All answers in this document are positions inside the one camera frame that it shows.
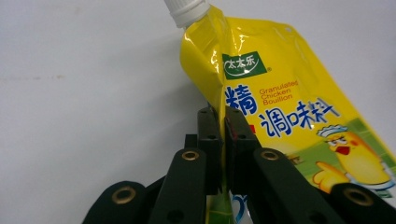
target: metal rivet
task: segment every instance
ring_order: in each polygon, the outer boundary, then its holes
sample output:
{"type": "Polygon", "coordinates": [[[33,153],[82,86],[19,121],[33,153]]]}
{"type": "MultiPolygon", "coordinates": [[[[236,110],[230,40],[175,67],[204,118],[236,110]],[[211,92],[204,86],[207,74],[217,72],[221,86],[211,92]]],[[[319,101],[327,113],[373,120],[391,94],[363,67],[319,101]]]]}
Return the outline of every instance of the metal rivet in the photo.
{"type": "Polygon", "coordinates": [[[113,200],[113,203],[125,204],[133,200],[135,196],[136,196],[136,191],[129,186],[125,186],[120,189],[117,189],[116,192],[114,192],[113,195],[111,196],[111,199],[113,200]]]}
{"type": "Polygon", "coordinates": [[[279,156],[275,152],[268,150],[262,152],[262,157],[267,159],[268,161],[276,161],[277,159],[279,159],[279,156]]]}
{"type": "Polygon", "coordinates": [[[372,197],[360,189],[347,188],[343,192],[350,201],[358,205],[371,206],[374,203],[372,197]]]}
{"type": "Polygon", "coordinates": [[[199,158],[199,154],[195,151],[186,151],[181,157],[186,161],[195,161],[199,158]]]}

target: plastic packaging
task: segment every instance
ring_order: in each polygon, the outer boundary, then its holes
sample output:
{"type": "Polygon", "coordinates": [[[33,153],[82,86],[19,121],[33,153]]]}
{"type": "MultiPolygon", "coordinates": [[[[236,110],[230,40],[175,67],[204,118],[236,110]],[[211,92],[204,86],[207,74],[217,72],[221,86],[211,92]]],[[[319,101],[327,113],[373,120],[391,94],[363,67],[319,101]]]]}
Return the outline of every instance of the plastic packaging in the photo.
{"type": "MultiPolygon", "coordinates": [[[[222,134],[225,106],[240,109],[262,146],[285,153],[313,186],[356,183],[396,207],[394,157],[293,27],[224,17],[213,6],[191,17],[174,16],[189,26],[180,62],[218,111],[222,134]]],[[[244,206],[244,196],[232,198],[244,206]]]]}

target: chicken illustration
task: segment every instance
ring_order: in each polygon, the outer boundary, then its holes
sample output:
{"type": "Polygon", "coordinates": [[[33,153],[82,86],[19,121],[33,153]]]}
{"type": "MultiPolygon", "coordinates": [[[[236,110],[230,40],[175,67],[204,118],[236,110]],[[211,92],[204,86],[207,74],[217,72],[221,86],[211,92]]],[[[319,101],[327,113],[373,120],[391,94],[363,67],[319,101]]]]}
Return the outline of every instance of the chicken illustration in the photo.
{"type": "Polygon", "coordinates": [[[371,189],[384,190],[395,186],[394,175],[388,166],[360,137],[341,125],[331,125],[318,131],[326,138],[329,149],[339,160],[345,173],[324,161],[318,161],[321,169],[313,177],[314,183],[326,192],[332,185],[351,182],[371,189]]]}

